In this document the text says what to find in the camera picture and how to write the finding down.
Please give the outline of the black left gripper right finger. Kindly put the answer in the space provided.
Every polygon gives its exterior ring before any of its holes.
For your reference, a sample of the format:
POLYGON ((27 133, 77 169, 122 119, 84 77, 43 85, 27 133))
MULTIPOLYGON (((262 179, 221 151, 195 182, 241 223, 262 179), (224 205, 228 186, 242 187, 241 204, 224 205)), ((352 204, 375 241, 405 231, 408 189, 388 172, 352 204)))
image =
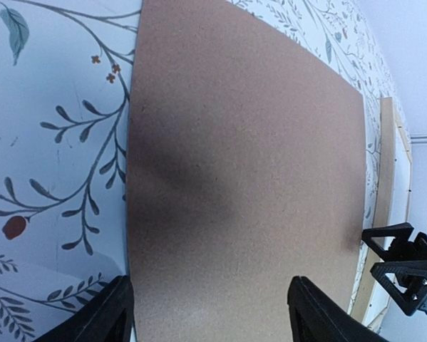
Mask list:
POLYGON ((298 342, 385 342, 362 326, 305 276, 295 276, 287 293, 292 340, 298 342))

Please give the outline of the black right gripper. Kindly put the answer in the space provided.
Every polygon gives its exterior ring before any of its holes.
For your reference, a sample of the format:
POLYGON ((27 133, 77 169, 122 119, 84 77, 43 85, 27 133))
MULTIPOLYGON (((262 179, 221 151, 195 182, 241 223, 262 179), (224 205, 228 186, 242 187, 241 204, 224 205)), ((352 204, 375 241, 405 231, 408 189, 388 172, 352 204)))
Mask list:
POLYGON ((365 229, 361 240, 381 260, 371 275, 407 315, 416 311, 427 315, 427 236, 417 234, 404 222, 387 227, 365 229))

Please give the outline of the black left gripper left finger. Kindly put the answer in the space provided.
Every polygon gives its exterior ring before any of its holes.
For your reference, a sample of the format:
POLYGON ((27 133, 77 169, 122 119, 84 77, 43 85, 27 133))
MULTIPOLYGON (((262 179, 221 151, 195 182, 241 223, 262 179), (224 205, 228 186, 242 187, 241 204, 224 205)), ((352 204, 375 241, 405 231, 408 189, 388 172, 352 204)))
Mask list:
POLYGON ((126 342, 133 328, 133 286, 117 276, 78 313, 36 342, 126 342))

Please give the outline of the photo with white border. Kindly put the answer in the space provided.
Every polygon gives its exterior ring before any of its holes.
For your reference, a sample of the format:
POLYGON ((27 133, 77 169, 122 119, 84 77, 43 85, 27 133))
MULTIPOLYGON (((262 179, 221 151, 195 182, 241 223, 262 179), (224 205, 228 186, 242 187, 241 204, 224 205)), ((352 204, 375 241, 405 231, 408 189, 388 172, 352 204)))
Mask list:
MULTIPOLYGON (((373 227, 404 223, 408 219, 412 159, 405 130, 399 124, 382 128, 378 191, 373 227)), ((361 322, 377 332, 391 303, 391 297, 371 275, 371 267, 381 260, 368 251, 363 280, 369 278, 371 293, 361 322)))

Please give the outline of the light wooden picture frame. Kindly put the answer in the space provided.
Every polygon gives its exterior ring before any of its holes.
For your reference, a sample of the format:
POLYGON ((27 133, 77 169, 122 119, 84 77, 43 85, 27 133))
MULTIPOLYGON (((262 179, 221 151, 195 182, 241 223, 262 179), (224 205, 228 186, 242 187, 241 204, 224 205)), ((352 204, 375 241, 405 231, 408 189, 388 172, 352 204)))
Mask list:
MULTIPOLYGON (((381 152, 373 228, 406 222, 411 201, 413 158, 410 140, 395 100, 387 97, 382 98, 380 103, 381 152)), ((389 309, 391 297, 370 272, 371 267, 380 261, 378 255, 368 247, 365 252, 351 316, 377 333, 389 309)))

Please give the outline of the brown backing board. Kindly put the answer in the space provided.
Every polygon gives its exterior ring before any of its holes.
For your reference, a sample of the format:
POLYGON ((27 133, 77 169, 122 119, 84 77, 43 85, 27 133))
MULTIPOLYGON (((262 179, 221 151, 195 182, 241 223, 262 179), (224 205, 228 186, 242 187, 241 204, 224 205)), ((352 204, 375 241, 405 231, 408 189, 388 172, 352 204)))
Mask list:
POLYGON ((363 98, 226 1, 146 1, 127 203, 140 341, 290 341, 309 277, 342 309, 365 198, 363 98))

